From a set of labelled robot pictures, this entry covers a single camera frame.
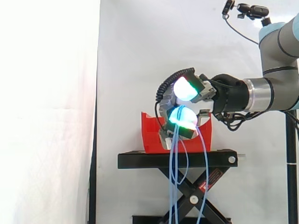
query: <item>black cable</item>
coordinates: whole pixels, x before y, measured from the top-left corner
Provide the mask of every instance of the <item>black cable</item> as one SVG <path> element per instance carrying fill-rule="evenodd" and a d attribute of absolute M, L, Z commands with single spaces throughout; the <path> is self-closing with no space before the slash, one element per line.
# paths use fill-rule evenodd
<path fill-rule="evenodd" d="M 288 111 L 281 111 L 282 113 L 286 114 L 287 116 L 289 116 L 289 118 L 291 118 L 294 122 L 295 122 L 295 128 L 297 130 L 297 137 L 299 139 L 299 119 L 296 118 L 294 115 L 292 115 L 291 113 L 289 113 Z"/>
<path fill-rule="evenodd" d="M 265 112 L 266 111 L 255 112 L 255 113 L 250 113 L 249 112 L 246 115 L 241 114 L 241 113 L 233 113 L 233 114 L 231 114 L 232 117 L 228 117 L 227 113 L 224 113 L 223 115 L 222 114 L 217 114 L 217 115 L 214 115 L 214 116 L 219 121 L 221 121 L 223 124 L 225 124 L 230 131 L 234 132 L 234 131 L 238 130 L 245 121 L 252 120 L 252 119 L 264 114 Z"/>
<path fill-rule="evenodd" d="M 219 83 L 215 80 L 211 80 L 211 79 L 208 79 L 209 82 L 215 84 L 215 85 L 218 85 L 218 86 L 223 86 L 225 88 L 236 88 L 237 86 L 231 86 L 231 85 L 226 85 L 226 84 L 223 84 L 223 83 Z"/>
<path fill-rule="evenodd" d="M 288 111 L 284 111 L 283 113 L 287 114 L 293 121 L 295 121 L 297 124 L 299 124 L 299 119 L 296 118 L 294 115 L 292 115 Z"/>
<path fill-rule="evenodd" d="M 224 16 L 223 19 L 225 20 L 226 24 L 233 30 L 235 31 L 237 34 L 239 34 L 240 36 L 244 37 L 246 40 L 250 41 L 250 42 L 253 42 L 255 44 L 258 45 L 258 42 L 254 41 L 254 40 L 251 40 L 250 38 L 248 38 L 247 36 L 245 36 L 244 34 L 241 34 L 238 30 L 236 30 L 235 28 L 233 28 L 229 22 L 228 22 L 228 19 L 229 19 L 229 15 L 227 16 Z"/>
<path fill-rule="evenodd" d="M 173 73 L 171 76 L 169 76 L 167 79 L 165 79 L 165 81 L 159 86 L 159 88 L 157 90 L 156 103 L 155 103 L 155 116 L 156 116 L 156 119 L 157 119 L 157 122 L 158 122 L 160 128 L 164 131 L 165 131 L 165 129 L 163 128 L 163 126 L 159 120 L 157 106 L 163 99 L 163 95 L 166 92 L 166 90 L 170 87 L 170 85 L 173 84 L 174 82 L 176 82 L 179 78 L 181 78 L 187 72 L 195 73 L 195 69 L 188 68 L 188 69 L 183 69 L 183 70 Z"/>
<path fill-rule="evenodd" d="M 160 120 L 159 120 L 159 116 L 158 116 L 158 111 L 157 111 L 157 106 L 158 106 L 158 102 L 156 102 L 155 103 L 155 116 L 156 116 L 156 119 L 157 119 L 157 121 L 158 121 L 158 124 L 159 124 L 159 126 L 160 126 L 160 128 L 162 129 L 162 130 L 164 130 L 164 128 L 163 128 L 163 126 L 162 126 L 162 124 L 161 124 L 161 122 L 160 122 Z"/>

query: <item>bolt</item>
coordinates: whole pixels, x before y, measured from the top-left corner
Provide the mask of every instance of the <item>bolt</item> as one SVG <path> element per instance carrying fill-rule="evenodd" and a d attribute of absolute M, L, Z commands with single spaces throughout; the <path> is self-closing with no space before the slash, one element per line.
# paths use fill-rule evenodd
<path fill-rule="evenodd" d="M 197 204 L 198 203 L 198 197 L 197 196 L 195 196 L 195 195 L 192 195 L 191 197 L 190 197 L 190 202 L 192 203 L 192 204 Z"/>
<path fill-rule="evenodd" d="M 230 163 L 235 163 L 235 157 L 234 157 L 234 156 L 230 156 L 230 157 L 228 158 L 228 161 L 229 161 Z"/>

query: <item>blue cable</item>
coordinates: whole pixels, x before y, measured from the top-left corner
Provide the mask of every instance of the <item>blue cable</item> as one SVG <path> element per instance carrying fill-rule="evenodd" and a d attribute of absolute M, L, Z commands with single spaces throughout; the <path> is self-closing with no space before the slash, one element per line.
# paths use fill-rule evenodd
<path fill-rule="evenodd" d="M 200 208 L 200 211 L 199 211 L 199 216 L 198 216 L 198 219 L 197 219 L 197 222 L 196 222 L 196 224 L 199 224 L 201 216 L 202 216 L 202 212 L 203 212 L 205 204 L 206 204 L 206 195 L 207 195 L 208 187 L 209 187 L 209 165 L 208 165 L 208 160 L 207 160 L 206 144 L 205 144 L 204 138 L 202 137 L 202 134 L 201 134 L 198 127 L 196 127 L 196 130 L 197 130 L 198 135 L 200 137 L 201 144 L 204 148 L 204 155 L 205 155 L 205 162 L 206 162 L 206 189 L 205 189 L 204 198 L 202 200 L 201 208 Z"/>
<path fill-rule="evenodd" d="M 175 125 L 173 133 L 176 133 L 178 126 Z M 173 174 L 172 171 L 172 156 L 173 156 L 173 149 L 175 146 L 175 141 L 172 140 L 171 143 L 171 151 L 169 155 L 169 224 L 172 224 L 172 181 L 171 181 L 171 174 Z"/>
<path fill-rule="evenodd" d="M 182 112 L 183 108 L 184 108 L 184 106 L 179 107 L 178 117 L 177 117 L 178 120 L 180 120 L 180 116 L 181 116 L 181 112 Z M 199 137 L 200 137 L 203 149 L 204 149 L 205 164 L 206 164 L 206 189 L 205 189 L 205 194 L 204 194 L 203 201 L 202 201 L 202 204 L 201 204 L 201 208 L 199 210 L 199 216 L 198 216 L 198 219 L 197 219 L 197 222 L 196 222 L 196 224 L 199 224 L 201 216 L 202 216 L 203 209 L 204 209 L 205 204 L 206 204 L 206 196 L 207 196 L 208 186 L 209 186 L 209 166 L 208 166 L 208 158 L 207 158 L 205 141 L 203 139 L 203 136 L 202 136 L 199 128 L 196 127 L 196 129 L 197 129 L 197 132 L 199 134 Z M 181 184 L 184 181 L 184 179 L 186 178 L 187 172 L 188 172 L 188 168 L 189 168 L 188 153 L 187 153 L 186 147 L 184 145 L 184 142 L 179 138 L 178 133 L 179 133 L 179 126 L 176 124 L 175 128 L 174 128 L 174 132 L 173 132 L 173 138 L 172 138 L 172 143 L 171 143 L 171 151 L 170 151 L 170 157 L 169 157 L 169 159 L 170 159 L 170 161 L 169 161 L 169 177 L 170 177 L 169 178 L 169 193 L 170 193 L 169 208 L 170 209 L 169 209 L 169 222 L 168 223 L 170 223 L 170 224 L 172 224 L 172 179 L 174 180 L 174 184 L 175 184 L 175 193 L 174 193 L 175 223 L 178 224 L 178 204 L 177 204 L 177 201 L 178 201 L 178 199 L 177 199 L 177 197 L 178 197 L 178 184 Z M 185 172 L 185 175 L 184 175 L 184 177 L 183 177 L 183 179 L 181 180 L 180 183 L 178 183 L 178 140 L 181 141 L 181 143 L 184 147 L 185 154 L 186 154 L 186 160 L 187 160 L 186 172 Z M 175 153 L 175 175 L 173 174 L 173 169 L 172 169 L 172 166 L 173 166 L 173 163 L 172 163 L 173 153 Z"/>
<path fill-rule="evenodd" d="M 181 117 L 181 113 L 182 113 L 182 109 L 184 108 L 184 106 L 180 106 L 178 109 L 178 116 L 177 116 L 177 120 L 180 120 Z M 172 223 L 172 179 L 174 180 L 174 184 L 175 184 L 175 193 L 174 193 L 174 212 L 175 212 L 175 222 L 176 224 L 178 224 L 178 204 L 177 204 L 177 197 L 178 197 L 178 184 L 181 184 L 184 179 L 187 176 L 187 172 L 188 172 L 188 168 L 189 168 L 189 158 L 188 158 L 188 153 L 186 150 L 186 147 L 184 145 L 184 142 L 179 138 L 179 126 L 176 124 L 175 128 L 174 128 L 174 132 L 173 132 L 173 138 L 172 138 L 172 143 L 171 143 L 171 151 L 170 151 L 170 161 L 169 161 L 169 192 L 170 192 L 170 205 L 169 205 L 169 222 L 168 223 Z M 178 140 L 181 141 L 183 147 L 184 147 L 184 151 L 186 154 L 186 159 L 187 159 L 187 167 L 186 167 L 186 171 L 184 174 L 184 177 L 182 178 L 182 180 L 180 181 L 180 183 L 178 183 Z M 175 152 L 175 175 L 173 174 L 173 169 L 172 169 L 172 159 L 173 159 L 173 152 Z"/>

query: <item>curtain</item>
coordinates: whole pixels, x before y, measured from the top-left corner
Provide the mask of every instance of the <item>curtain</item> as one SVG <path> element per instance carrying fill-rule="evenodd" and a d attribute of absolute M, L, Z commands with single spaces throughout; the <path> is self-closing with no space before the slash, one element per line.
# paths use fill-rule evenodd
<path fill-rule="evenodd" d="M 0 223 L 82 224 L 100 0 L 0 6 Z"/>

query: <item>black table top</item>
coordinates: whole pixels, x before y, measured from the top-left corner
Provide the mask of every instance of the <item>black table top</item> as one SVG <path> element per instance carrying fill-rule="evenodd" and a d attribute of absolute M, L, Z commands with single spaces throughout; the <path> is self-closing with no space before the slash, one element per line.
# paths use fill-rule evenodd
<path fill-rule="evenodd" d="M 204 153 L 189 153 L 190 168 L 204 168 Z M 237 152 L 231 149 L 222 149 L 207 153 L 209 167 L 237 167 Z M 131 151 L 118 154 L 118 169 L 139 168 L 168 168 L 169 154 L 146 154 L 144 151 Z M 178 167 L 186 167 L 185 153 L 178 154 Z"/>

